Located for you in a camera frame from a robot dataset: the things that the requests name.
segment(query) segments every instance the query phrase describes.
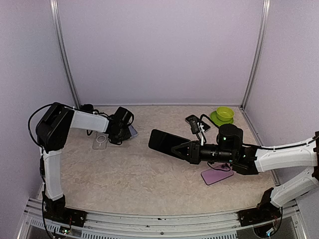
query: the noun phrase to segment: metal post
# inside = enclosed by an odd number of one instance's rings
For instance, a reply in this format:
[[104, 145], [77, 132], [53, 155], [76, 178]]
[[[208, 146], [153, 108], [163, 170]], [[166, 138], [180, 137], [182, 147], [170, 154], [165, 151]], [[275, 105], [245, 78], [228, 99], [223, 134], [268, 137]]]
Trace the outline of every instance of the metal post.
[[62, 34], [62, 28], [61, 28], [61, 22], [60, 22], [60, 16], [59, 16], [59, 8], [58, 8], [58, 2], [57, 0], [50, 0], [51, 4], [51, 12], [52, 12], [52, 17], [53, 17], [53, 22], [55, 26], [55, 32], [58, 38], [58, 43], [59, 43], [59, 48], [60, 48], [60, 53], [61, 53], [61, 58], [63, 61], [63, 66], [64, 66], [64, 71], [66, 74], [66, 78], [68, 81], [68, 85], [70, 87], [71, 95], [73, 102], [77, 108], [80, 108], [81, 103], [75, 88], [75, 84], [72, 78], [71, 70], [70, 70], [70, 65], [69, 61], [66, 55], [66, 50], [64, 46], [64, 41], [63, 41], [63, 34]]
[[259, 59], [261, 56], [264, 37], [265, 37], [265, 33], [266, 33], [269, 8], [270, 8], [270, 0], [264, 0], [263, 13], [262, 13], [261, 22], [260, 22], [259, 35], [258, 35], [258, 41], [257, 41], [257, 47], [256, 47], [256, 51], [255, 51], [253, 66], [252, 66], [251, 71], [250, 71], [250, 76], [249, 76], [249, 81], [248, 81], [248, 85], [246, 88], [245, 96], [244, 96], [244, 99], [241, 103], [241, 108], [243, 110], [245, 110], [247, 107], [247, 103], [248, 103], [248, 100], [249, 100], [249, 97], [250, 97], [250, 94], [252, 91], [252, 87], [253, 87], [253, 84], [255, 81], [258, 63], [259, 63]]

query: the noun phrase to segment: yellow-green bowl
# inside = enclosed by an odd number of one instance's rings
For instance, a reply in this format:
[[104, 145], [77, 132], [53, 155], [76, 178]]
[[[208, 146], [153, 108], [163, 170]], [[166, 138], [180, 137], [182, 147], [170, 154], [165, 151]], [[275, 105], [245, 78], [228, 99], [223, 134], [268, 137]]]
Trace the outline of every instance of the yellow-green bowl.
[[226, 106], [218, 107], [216, 112], [217, 118], [221, 121], [230, 121], [235, 115], [234, 111]]

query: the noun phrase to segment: white arm segment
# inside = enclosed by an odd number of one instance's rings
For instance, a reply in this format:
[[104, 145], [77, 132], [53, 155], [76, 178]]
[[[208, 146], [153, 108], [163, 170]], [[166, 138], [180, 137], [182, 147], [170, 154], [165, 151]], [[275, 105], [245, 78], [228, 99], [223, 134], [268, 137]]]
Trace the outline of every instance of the white arm segment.
[[53, 201], [63, 197], [60, 173], [61, 153], [62, 149], [43, 153], [46, 194]]
[[106, 117], [74, 110], [70, 128], [81, 128], [96, 132], [106, 132], [108, 125], [109, 120]]
[[[275, 148], [297, 145], [310, 142], [312, 138], [305, 141], [275, 146]], [[296, 166], [312, 166], [318, 165], [317, 154], [314, 152], [316, 142], [312, 142], [305, 146], [287, 148], [280, 150], [258, 149], [256, 152], [257, 160], [255, 161], [258, 172], [266, 172], [276, 168], [288, 168]]]
[[271, 204], [282, 207], [285, 203], [319, 186], [319, 181], [312, 177], [313, 167], [308, 167], [287, 183], [275, 187], [271, 192]]

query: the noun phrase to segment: green plate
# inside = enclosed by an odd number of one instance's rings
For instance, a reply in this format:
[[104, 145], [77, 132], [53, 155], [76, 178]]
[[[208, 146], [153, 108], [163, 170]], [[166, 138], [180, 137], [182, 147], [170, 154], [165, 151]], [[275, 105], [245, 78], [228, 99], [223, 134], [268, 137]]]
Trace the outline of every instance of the green plate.
[[214, 111], [213, 113], [210, 114], [210, 119], [212, 121], [214, 121], [215, 124], [217, 124], [218, 126], [221, 126], [223, 124], [226, 124], [226, 123], [234, 123], [234, 119], [231, 119], [230, 121], [221, 121], [219, 118], [217, 118], [217, 112]]

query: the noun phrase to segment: black phone on table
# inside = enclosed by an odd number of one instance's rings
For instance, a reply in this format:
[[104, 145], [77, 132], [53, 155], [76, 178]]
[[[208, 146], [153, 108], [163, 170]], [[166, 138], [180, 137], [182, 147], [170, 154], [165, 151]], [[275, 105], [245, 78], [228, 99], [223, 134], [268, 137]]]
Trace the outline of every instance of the black phone on table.
[[153, 129], [149, 140], [149, 148], [181, 159], [172, 153], [171, 148], [187, 142], [190, 142], [187, 138], [182, 138], [158, 129]]
[[[199, 119], [197, 116], [195, 116], [195, 115], [191, 115], [191, 116], [186, 117], [186, 118], [185, 118], [185, 121], [186, 121], [187, 123], [189, 123], [189, 120], [190, 120], [191, 118], [193, 118], [193, 117], [195, 117], [195, 118], [197, 119], [197, 122], [200, 121], [200, 119]], [[201, 121], [200, 123], [203, 125], [204, 132], [207, 132], [207, 131], [210, 129], [210, 126], [209, 126], [208, 124], [206, 124], [204, 121]]]

